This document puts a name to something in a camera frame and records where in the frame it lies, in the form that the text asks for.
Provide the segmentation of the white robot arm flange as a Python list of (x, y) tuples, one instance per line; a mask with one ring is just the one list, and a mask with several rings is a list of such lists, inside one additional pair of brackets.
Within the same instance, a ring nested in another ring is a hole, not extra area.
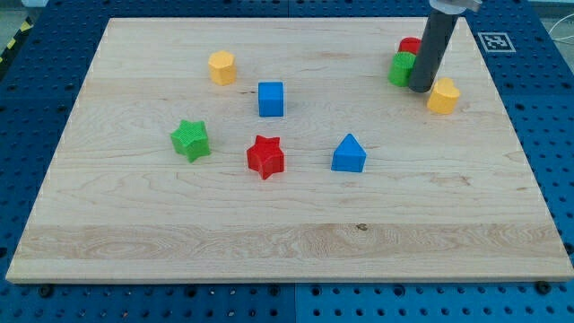
[(430, 0), (430, 6), (445, 14), (455, 15), (461, 14), (465, 10), (477, 12), (481, 5), (482, 0)]

